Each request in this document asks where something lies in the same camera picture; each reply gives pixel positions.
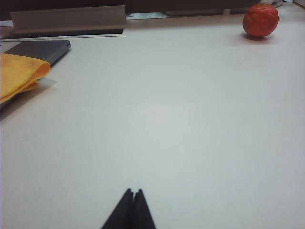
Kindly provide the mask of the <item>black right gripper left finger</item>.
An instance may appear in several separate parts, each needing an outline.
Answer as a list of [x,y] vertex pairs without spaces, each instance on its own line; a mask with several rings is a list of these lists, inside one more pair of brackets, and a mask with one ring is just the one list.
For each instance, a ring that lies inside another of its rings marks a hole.
[[102,229],[128,229],[130,227],[133,192],[127,189],[105,221]]

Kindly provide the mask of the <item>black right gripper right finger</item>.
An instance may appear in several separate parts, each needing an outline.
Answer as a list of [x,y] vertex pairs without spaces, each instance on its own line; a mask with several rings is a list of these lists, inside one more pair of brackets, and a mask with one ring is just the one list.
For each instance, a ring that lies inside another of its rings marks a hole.
[[142,189],[134,195],[130,217],[131,229],[156,229]]

